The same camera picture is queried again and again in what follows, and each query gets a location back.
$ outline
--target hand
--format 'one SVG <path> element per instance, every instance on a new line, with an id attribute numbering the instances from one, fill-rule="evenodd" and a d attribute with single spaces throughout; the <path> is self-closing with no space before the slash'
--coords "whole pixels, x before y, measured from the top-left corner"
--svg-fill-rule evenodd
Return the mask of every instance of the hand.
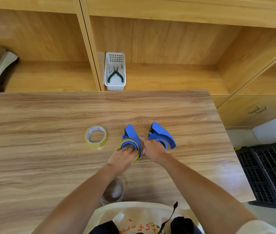
<path id="1" fill-rule="evenodd" d="M 154 139 L 148 140 L 143 136 L 139 136 L 143 141 L 144 146 L 142 148 L 142 153 L 151 159 L 153 162 L 162 165 L 162 162 L 167 158 L 171 157 L 171 154 L 167 153 L 164 146 Z"/>
<path id="2" fill-rule="evenodd" d="M 124 147 L 112 153 L 107 165 L 110 166 L 115 176 L 121 175 L 131 166 L 131 161 L 138 155 L 138 150 Z"/>

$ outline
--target green pliers handle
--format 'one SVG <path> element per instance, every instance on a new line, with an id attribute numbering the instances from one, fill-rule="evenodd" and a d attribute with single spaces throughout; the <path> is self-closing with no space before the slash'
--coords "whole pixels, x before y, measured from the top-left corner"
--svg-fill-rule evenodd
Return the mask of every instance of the green pliers handle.
<path id="1" fill-rule="evenodd" d="M 109 78 L 108 78 L 108 83 L 110 83 L 111 78 L 112 78 L 113 75 L 115 75 L 115 74 L 117 74 L 117 75 L 120 77 L 120 79 L 122 80 L 122 83 L 124 83 L 124 78 L 122 77 L 122 75 L 121 75 L 120 73 L 118 73 L 118 71 L 114 71 L 114 72 L 109 76 Z"/>

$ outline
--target metal handle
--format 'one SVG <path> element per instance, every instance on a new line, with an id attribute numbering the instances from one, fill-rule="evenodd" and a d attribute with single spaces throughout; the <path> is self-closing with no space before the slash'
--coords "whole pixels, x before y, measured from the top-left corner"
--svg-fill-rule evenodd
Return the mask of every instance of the metal handle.
<path id="1" fill-rule="evenodd" d="M 256 112 L 256 111 L 255 111 L 255 113 L 257 113 L 257 114 L 258 114 L 258 113 L 261 113 L 261 112 L 263 112 L 263 111 L 266 110 L 266 109 L 267 109 L 267 106 L 265 106 L 265 108 L 264 108 L 263 110 L 259 111 L 259 112 Z"/>
<path id="2" fill-rule="evenodd" d="M 248 114 L 252 114 L 252 113 L 256 112 L 256 111 L 259 110 L 259 109 L 260 109 L 260 107 L 257 106 L 257 108 L 256 108 L 255 110 L 253 110 L 253 111 L 251 111 L 251 112 L 248 112 Z"/>

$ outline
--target yellow object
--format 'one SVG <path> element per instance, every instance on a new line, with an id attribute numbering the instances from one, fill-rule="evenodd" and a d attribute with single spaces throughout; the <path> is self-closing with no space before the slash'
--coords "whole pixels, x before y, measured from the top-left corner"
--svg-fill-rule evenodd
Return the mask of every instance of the yellow object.
<path id="1" fill-rule="evenodd" d="M 101 131 L 103 131 L 103 132 L 104 132 L 104 136 L 103 136 L 103 139 L 102 139 L 100 142 L 93 143 L 93 142 L 91 142 L 91 141 L 89 140 L 89 138 L 90 138 L 90 135 L 91 135 L 94 131 L 96 131 L 96 130 L 101 130 Z M 94 147 L 94 148 L 100 148 L 100 147 L 102 147 L 103 145 L 105 145 L 105 143 L 108 141 L 108 134 L 107 134 L 106 130 L 105 130 L 102 126 L 92 126 L 92 127 L 88 128 L 88 129 L 86 130 L 86 133 L 85 133 L 85 140 L 86 140 L 86 142 L 87 142 L 90 146 L 92 146 L 92 147 Z"/>
<path id="2" fill-rule="evenodd" d="M 135 161 L 139 158 L 139 156 L 140 156 L 140 154 L 141 154 L 140 147 L 139 147 L 139 145 L 138 145 L 138 143 L 137 143 L 136 141 L 134 141 L 133 139 L 130 139 L 130 138 L 124 139 L 124 140 L 122 140 L 122 141 L 119 143 L 119 145 L 117 146 L 117 148 L 120 149 L 120 147 L 121 147 L 125 142 L 128 142 L 128 141 L 135 143 L 135 145 L 136 145 L 137 148 L 138 148 L 138 154 L 137 154 L 137 156 L 131 161 L 131 162 L 133 163 L 133 162 L 135 162 Z"/>

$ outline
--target black cord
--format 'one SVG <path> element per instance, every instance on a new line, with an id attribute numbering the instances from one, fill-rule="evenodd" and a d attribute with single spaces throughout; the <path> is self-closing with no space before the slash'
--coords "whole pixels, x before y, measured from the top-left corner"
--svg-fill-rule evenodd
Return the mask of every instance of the black cord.
<path id="1" fill-rule="evenodd" d="M 172 216 L 173 216 L 173 214 L 174 214 L 175 209 L 177 208 L 177 206 L 178 206 L 178 202 L 176 202 L 176 203 L 174 204 L 174 210 L 173 210 L 173 213 L 172 213 L 171 217 L 170 217 L 166 222 L 163 222 L 163 223 L 162 223 L 161 229 L 159 230 L 159 232 L 158 232 L 157 234 L 162 233 L 162 231 L 163 231 L 163 229 L 164 229 L 164 227 L 165 227 L 165 224 L 172 218 Z"/>

